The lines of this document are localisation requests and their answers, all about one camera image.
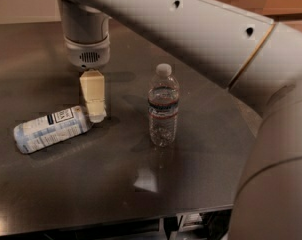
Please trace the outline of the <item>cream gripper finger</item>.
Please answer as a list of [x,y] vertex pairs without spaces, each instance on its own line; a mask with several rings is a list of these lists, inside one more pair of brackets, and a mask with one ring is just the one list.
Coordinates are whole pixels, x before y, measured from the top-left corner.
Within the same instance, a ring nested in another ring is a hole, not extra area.
[[80,77],[80,86],[92,123],[100,123],[106,117],[105,78],[98,71],[90,69]]

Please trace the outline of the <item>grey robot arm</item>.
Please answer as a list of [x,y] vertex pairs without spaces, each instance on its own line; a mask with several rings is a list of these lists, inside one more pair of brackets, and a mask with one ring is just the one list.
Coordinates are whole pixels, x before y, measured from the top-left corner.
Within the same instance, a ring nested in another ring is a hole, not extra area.
[[215,0],[65,0],[96,8],[259,113],[228,240],[302,240],[302,32]]

